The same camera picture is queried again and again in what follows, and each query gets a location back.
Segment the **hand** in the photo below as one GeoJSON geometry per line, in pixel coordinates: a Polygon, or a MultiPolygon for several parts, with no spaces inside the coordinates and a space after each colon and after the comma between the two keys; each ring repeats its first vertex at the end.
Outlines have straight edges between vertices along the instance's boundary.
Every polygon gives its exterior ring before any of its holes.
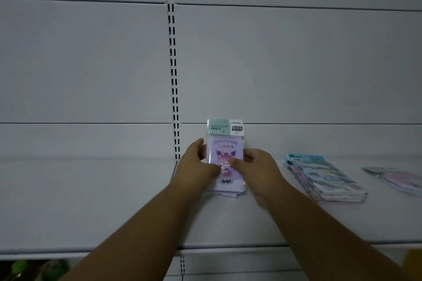
{"type": "Polygon", "coordinates": [[[267,208],[267,200],[289,183],[283,178],[271,154],[259,149],[245,149],[245,161],[230,158],[230,165],[241,173],[256,201],[267,208]]]}
{"type": "Polygon", "coordinates": [[[201,162],[205,159],[206,145],[204,139],[192,143],[179,161],[171,185],[193,199],[200,197],[201,193],[211,183],[213,177],[219,175],[221,168],[217,165],[201,162]]]}

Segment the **person's left hand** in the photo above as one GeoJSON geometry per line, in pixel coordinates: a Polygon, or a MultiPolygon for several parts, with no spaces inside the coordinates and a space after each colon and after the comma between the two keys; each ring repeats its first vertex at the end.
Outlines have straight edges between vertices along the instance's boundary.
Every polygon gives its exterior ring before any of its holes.
{"type": "Polygon", "coordinates": [[[177,164],[171,185],[193,199],[200,197],[201,193],[216,177],[221,168],[218,165],[201,162],[205,159],[206,145],[204,139],[198,139],[192,143],[177,164]]]}

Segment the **forearm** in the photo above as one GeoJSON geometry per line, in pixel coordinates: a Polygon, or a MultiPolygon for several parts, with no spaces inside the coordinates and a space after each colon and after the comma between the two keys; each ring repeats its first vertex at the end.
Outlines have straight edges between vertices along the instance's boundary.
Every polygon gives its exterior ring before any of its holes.
{"type": "Polygon", "coordinates": [[[389,258],[287,182],[268,209],[309,280],[407,280],[389,258]]]}
{"type": "Polygon", "coordinates": [[[162,280],[191,204],[191,199],[170,184],[63,280],[162,280]]]}

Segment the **cartoon character's purple ears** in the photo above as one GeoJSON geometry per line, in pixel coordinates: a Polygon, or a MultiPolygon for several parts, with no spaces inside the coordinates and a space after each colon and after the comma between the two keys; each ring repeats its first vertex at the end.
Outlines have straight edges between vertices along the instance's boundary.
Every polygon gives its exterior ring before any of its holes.
{"type": "Polygon", "coordinates": [[[227,153],[227,152],[221,152],[221,151],[218,151],[218,150],[217,150],[217,156],[219,156],[219,155],[221,155],[221,154],[224,154],[224,155],[229,155],[229,156],[236,156],[236,150],[235,150],[235,151],[233,151],[233,152],[229,152],[229,153],[227,153]]]}

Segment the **yellow object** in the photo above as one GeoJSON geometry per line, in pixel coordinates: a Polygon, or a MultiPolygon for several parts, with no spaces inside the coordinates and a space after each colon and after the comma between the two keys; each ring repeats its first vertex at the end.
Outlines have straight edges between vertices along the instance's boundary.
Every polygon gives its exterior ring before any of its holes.
{"type": "Polygon", "coordinates": [[[410,250],[404,259],[403,268],[416,280],[422,281],[422,249],[410,250]]]}

